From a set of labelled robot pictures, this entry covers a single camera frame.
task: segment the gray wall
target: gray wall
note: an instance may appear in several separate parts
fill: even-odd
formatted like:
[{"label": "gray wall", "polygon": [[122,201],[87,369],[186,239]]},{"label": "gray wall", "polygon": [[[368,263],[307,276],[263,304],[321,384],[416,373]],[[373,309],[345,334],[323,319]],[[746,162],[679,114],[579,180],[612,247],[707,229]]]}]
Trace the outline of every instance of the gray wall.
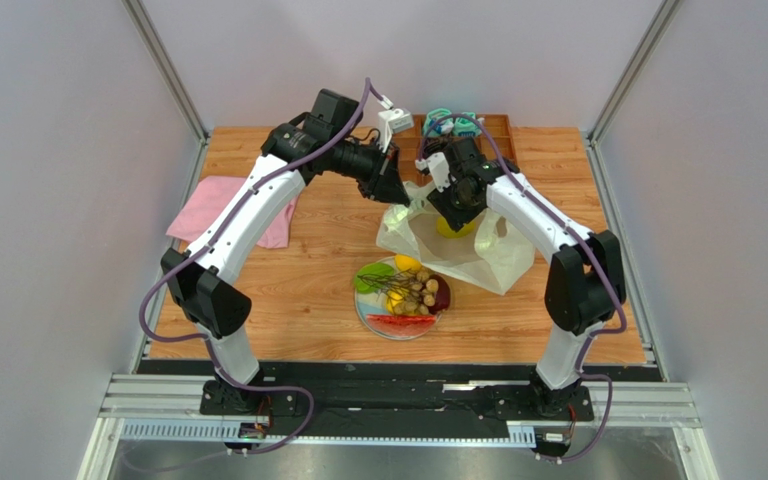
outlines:
[{"label": "gray wall", "polygon": [[768,478],[768,2],[685,2],[602,152],[722,478]]},{"label": "gray wall", "polygon": [[76,475],[194,137],[120,1],[0,1],[0,478]]},{"label": "gray wall", "polygon": [[660,2],[144,3],[209,127],[285,122],[323,87],[359,96],[369,76],[416,112],[590,128]]}]

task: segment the green leaf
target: green leaf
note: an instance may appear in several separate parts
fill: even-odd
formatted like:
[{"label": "green leaf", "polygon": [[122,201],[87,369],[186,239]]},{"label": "green leaf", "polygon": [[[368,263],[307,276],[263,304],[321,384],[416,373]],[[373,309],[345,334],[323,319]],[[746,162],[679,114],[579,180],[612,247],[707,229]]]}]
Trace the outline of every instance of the green leaf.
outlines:
[{"label": "green leaf", "polygon": [[386,263],[370,263],[369,265],[361,268],[354,276],[354,288],[358,293],[372,293],[380,288],[382,285],[376,282],[370,282],[368,279],[361,279],[363,276],[375,276],[385,277],[396,273],[396,270],[387,265]]}]

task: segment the red vegetable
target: red vegetable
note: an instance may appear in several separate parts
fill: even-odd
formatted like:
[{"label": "red vegetable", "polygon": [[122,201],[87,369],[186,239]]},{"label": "red vegetable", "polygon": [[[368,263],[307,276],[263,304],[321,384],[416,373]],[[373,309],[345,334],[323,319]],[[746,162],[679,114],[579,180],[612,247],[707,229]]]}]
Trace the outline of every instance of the red vegetable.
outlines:
[{"label": "red vegetable", "polygon": [[431,330],[437,317],[434,315],[400,316],[373,315],[366,316],[366,323],[374,330],[392,337],[416,337]]},{"label": "red vegetable", "polygon": [[449,290],[449,284],[440,275],[432,275],[431,278],[437,280],[437,293],[434,295],[434,305],[428,307],[428,313],[432,315],[442,312],[449,308],[452,301],[452,292]]}]

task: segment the teal object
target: teal object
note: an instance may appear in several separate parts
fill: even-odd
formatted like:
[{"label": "teal object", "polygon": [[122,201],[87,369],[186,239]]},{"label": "teal object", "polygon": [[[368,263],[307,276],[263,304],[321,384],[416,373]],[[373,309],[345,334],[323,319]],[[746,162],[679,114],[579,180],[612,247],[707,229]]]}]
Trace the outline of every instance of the teal object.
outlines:
[{"label": "teal object", "polygon": [[[473,112],[463,112],[463,114],[473,119],[476,118],[476,114]],[[466,118],[456,118],[455,128],[452,130],[452,133],[456,137],[478,137],[481,135],[482,131],[479,130],[479,127],[477,127],[473,122],[467,120]]]},{"label": "teal object", "polygon": [[[429,127],[431,127],[431,124],[434,123],[435,120],[437,120],[440,117],[445,117],[446,115],[451,115],[452,112],[449,109],[446,108],[435,108],[434,110],[428,112],[428,115],[425,116],[425,123],[422,125],[422,134],[425,136],[426,132],[428,132]],[[454,129],[454,123],[452,122],[452,119],[444,120],[440,123],[440,125],[434,127],[434,131],[429,133],[429,137],[439,137],[443,135],[444,133],[449,133]]]}]

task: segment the yellow object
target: yellow object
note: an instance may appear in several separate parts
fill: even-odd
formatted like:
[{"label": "yellow object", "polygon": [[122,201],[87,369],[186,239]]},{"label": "yellow object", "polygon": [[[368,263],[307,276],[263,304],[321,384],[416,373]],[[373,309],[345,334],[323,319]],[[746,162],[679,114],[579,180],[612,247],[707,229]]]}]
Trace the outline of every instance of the yellow object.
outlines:
[{"label": "yellow object", "polygon": [[418,260],[407,255],[396,255],[393,257],[393,263],[396,264],[396,268],[400,272],[417,273],[422,268],[422,264]]},{"label": "yellow object", "polygon": [[396,312],[394,312],[393,309],[396,308],[396,305],[402,303],[402,300],[404,298],[405,297],[403,297],[400,293],[387,292],[387,302],[385,302],[385,306],[387,307],[387,311],[390,312],[390,315],[396,314]]},{"label": "yellow object", "polygon": [[446,238],[461,238],[465,237],[470,234],[473,230],[476,229],[476,221],[473,220],[472,222],[464,225],[464,228],[461,230],[458,230],[457,232],[455,230],[452,230],[449,228],[449,224],[446,223],[446,219],[443,217],[437,217],[437,233],[443,235]]}]

